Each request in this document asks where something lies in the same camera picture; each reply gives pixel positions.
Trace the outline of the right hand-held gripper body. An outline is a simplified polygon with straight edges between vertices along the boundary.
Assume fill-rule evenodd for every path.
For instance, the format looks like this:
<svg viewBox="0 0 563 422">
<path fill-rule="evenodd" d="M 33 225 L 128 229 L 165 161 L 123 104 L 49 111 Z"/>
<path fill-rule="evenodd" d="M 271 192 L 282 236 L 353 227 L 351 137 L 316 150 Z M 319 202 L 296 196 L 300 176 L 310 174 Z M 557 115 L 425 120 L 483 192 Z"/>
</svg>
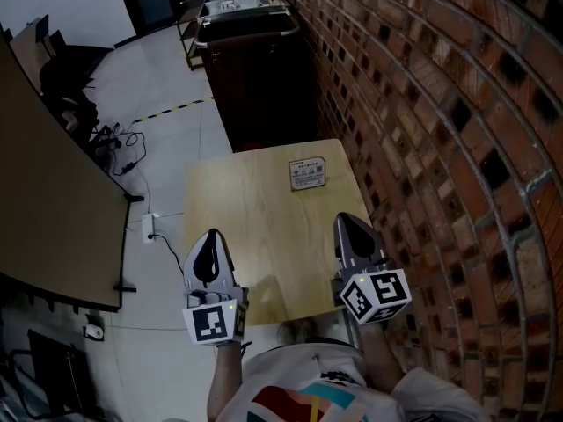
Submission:
<svg viewBox="0 0 563 422">
<path fill-rule="evenodd" d="M 390 263 L 343 269 L 331 280 L 335 306 L 345 306 L 358 325 L 382 323 L 412 301 L 402 268 Z"/>
</svg>

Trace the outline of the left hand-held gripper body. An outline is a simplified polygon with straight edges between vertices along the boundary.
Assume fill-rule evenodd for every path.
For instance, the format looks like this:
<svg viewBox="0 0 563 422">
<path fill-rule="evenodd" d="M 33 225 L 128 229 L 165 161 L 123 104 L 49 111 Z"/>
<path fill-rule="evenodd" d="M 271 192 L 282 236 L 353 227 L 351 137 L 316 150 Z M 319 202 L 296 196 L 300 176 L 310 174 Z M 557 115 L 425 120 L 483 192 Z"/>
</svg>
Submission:
<svg viewBox="0 0 563 422">
<path fill-rule="evenodd" d="M 186 289 L 183 317 L 195 345 L 218 346 L 241 342 L 245 335 L 248 289 Z"/>
</svg>

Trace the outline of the person's right forearm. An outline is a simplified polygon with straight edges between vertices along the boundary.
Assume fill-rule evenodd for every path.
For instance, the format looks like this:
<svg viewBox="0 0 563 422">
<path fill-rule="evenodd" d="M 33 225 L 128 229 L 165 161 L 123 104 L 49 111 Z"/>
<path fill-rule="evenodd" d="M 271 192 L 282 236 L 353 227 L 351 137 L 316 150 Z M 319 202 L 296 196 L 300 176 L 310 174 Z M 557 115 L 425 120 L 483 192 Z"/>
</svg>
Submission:
<svg viewBox="0 0 563 422">
<path fill-rule="evenodd" d="M 359 327 L 362 353 L 372 387 L 390 395 L 405 376 L 381 324 Z"/>
</svg>

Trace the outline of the person's left forearm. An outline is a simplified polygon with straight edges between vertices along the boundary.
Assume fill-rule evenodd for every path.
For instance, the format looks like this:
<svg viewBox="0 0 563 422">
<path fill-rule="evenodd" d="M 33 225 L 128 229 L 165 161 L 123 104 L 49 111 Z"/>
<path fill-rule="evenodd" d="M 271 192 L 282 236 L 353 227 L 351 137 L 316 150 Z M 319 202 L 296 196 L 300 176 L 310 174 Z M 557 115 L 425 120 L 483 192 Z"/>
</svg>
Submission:
<svg viewBox="0 0 563 422">
<path fill-rule="evenodd" d="M 242 348 L 230 342 L 216 348 L 216 367 L 207 402 L 208 422 L 216 422 L 242 383 Z"/>
</svg>

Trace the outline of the grey metal table leg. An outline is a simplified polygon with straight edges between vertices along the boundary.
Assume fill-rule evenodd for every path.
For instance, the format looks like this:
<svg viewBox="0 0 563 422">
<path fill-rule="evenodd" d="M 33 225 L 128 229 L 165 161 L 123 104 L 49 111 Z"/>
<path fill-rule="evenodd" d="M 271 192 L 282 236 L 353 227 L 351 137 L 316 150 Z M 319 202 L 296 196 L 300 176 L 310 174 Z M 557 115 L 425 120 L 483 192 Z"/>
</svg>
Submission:
<svg viewBox="0 0 563 422">
<path fill-rule="evenodd" d="M 354 317 L 350 314 L 347 309 L 342 311 L 344 324 L 346 326 L 347 336 L 348 336 L 348 343 L 352 345 L 354 348 L 361 350 L 362 349 L 362 342 L 360 337 L 359 328 L 357 322 L 355 321 Z"/>
</svg>

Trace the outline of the person's shoe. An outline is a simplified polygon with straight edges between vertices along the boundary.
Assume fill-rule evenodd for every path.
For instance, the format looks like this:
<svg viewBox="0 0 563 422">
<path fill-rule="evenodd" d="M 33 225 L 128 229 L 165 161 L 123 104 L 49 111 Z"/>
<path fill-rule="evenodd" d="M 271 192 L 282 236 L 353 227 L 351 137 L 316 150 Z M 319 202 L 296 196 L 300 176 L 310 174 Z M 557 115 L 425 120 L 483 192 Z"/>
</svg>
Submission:
<svg viewBox="0 0 563 422">
<path fill-rule="evenodd" d="M 312 318 L 302 318 L 282 323 L 277 331 L 280 346 L 306 343 L 317 335 L 317 326 Z"/>
</svg>

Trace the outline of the person's white printed shirt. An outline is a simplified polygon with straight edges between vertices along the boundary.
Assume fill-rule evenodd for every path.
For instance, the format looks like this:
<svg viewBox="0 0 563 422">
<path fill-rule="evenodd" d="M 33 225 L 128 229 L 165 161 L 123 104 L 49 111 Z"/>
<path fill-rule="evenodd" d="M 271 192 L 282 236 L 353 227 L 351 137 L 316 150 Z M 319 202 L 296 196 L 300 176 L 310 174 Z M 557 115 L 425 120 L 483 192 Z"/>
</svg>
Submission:
<svg viewBox="0 0 563 422">
<path fill-rule="evenodd" d="M 417 367 L 389 392 L 368 385 L 362 353 L 327 343 L 284 346 L 243 366 L 216 422 L 490 422 L 464 390 Z"/>
</svg>

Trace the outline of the large brown partition board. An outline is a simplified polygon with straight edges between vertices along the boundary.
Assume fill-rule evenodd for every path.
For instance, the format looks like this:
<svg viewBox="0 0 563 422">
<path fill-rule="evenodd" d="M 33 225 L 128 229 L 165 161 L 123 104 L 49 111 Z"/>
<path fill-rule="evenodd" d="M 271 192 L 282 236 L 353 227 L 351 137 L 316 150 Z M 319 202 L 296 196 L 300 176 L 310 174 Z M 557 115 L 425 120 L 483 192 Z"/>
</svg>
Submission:
<svg viewBox="0 0 563 422">
<path fill-rule="evenodd" d="M 0 287 L 119 311 L 128 213 L 140 200 L 59 125 L 0 26 Z"/>
</svg>

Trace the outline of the dark brown service cart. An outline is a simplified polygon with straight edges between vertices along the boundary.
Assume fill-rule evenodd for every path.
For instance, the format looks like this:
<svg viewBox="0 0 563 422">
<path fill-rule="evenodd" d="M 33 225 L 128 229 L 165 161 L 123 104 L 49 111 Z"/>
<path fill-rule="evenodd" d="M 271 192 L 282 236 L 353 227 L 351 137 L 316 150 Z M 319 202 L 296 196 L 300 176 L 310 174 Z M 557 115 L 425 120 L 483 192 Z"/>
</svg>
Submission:
<svg viewBox="0 0 563 422">
<path fill-rule="evenodd" d="M 293 16 L 216 21 L 195 41 L 233 151 L 314 138 L 311 64 Z"/>
</svg>

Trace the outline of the black office chair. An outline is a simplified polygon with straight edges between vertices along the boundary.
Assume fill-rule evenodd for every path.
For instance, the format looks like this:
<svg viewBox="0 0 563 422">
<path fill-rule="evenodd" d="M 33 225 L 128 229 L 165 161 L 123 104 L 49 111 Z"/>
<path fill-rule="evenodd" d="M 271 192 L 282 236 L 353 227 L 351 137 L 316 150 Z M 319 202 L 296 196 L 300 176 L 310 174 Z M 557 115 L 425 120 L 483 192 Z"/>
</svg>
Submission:
<svg viewBox="0 0 563 422">
<path fill-rule="evenodd" d="M 84 94 L 87 79 L 60 55 L 53 56 L 40 69 L 41 99 L 59 125 L 89 155 L 98 148 L 121 141 L 108 126 L 98 129 L 97 106 Z"/>
</svg>

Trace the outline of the white container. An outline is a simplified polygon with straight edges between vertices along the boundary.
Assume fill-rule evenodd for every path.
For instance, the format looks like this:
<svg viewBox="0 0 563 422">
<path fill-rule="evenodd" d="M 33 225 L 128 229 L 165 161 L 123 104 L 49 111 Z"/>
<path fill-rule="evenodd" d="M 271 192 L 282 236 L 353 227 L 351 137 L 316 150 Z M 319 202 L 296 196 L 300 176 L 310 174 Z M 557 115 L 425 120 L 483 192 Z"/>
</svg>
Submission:
<svg viewBox="0 0 563 422">
<path fill-rule="evenodd" d="M 214 0 L 205 3 L 210 14 L 259 8 L 260 0 Z"/>
</svg>

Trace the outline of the small brown partition board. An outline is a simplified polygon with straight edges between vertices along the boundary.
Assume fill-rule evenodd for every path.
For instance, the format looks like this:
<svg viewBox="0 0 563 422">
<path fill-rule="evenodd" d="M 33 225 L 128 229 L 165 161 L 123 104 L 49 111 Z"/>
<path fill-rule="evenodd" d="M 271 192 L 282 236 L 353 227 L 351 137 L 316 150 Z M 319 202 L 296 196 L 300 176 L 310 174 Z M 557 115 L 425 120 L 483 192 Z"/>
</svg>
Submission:
<svg viewBox="0 0 563 422">
<path fill-rule="evenodd" d="M 33 20 L 10 45 L 33 87 L 41 94 L 40 71 L 55 55 L 49 39 L 48 15 Z"/>
</svg>

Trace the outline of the black metal frame chair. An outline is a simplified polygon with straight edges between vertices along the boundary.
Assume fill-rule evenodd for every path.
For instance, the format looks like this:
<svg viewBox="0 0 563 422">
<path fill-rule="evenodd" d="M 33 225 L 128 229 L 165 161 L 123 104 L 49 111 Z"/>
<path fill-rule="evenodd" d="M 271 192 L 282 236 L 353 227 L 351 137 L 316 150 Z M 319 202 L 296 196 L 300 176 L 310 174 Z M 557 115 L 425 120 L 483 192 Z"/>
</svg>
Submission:
<svg viewBox="0 0 563 422">
<path fill-rule="evenodd" d="M 113 422 L 109 412 L 99 403 L 81 336 L 74 334 L 64 339 L 30 328 L 26 332 L 26 340 L 26 348 L 14 348 L 8 352 L 7 368 L 18 402 L 32 422 L 74 415 L 92 422 Z M 29 396 L 32 391 L 18 378 L 18 373 L 25 372 L 18 366 L 20 357 L 31 359 L 33 373 L 29 378 L 45 397 L 47 409 L 44 412 L 32 408 Z"/>
</svg>

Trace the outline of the metal frame trolley cart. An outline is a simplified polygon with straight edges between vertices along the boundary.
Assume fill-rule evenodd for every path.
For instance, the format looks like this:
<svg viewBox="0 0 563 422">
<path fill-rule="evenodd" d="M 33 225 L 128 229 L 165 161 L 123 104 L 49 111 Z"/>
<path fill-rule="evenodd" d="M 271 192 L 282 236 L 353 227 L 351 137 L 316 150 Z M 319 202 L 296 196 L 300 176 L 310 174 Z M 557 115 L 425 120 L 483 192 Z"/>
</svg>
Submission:
<svg viewBox="0 0 563 422">
<path fill-rule="evenodd" d="M 290 15 L 289 3 L 286 0 L 260 0 L 262 5 L 259 8 L 215 14 L 208 12 L 205 6 L 208 1 L 214 0 L 186 0 L 180 3 L 180 9 L 183 13 L 176 21 L 175 26 L 184 49 L 187 67 L 191 71 L 203 66 L 200 46 L 195 40 L 202 27 L 231 20 L 239 21 L 253 17 Z"/>
</svg>

